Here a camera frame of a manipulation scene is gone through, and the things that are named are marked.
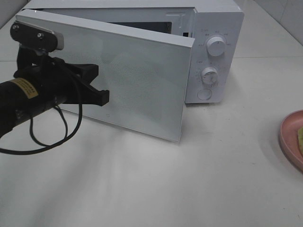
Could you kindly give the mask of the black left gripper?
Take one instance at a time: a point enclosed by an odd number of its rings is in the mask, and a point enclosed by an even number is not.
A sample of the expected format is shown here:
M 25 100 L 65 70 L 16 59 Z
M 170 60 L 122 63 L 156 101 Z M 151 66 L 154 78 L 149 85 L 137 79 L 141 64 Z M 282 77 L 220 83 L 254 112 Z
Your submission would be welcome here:
M 45 105 L 81 104 L 104 106 L 109 90 L 97 90 L 92 82 L 99 73 L 96 64 L 69 64 L 47 52 L 19 47 L 13 83 L 28 99 L 40 99 Z

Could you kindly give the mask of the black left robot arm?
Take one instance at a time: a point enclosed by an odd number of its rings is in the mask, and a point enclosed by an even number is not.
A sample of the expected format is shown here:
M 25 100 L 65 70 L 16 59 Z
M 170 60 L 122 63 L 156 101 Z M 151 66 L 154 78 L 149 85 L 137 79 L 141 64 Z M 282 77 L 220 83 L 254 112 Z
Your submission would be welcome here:
M 109 102 L 109 90 L 97 90 L 96 64 L 70 64 L 20 47 L 17 71 L 0 84 L 0 134 L 60 104 L 98 105 Z

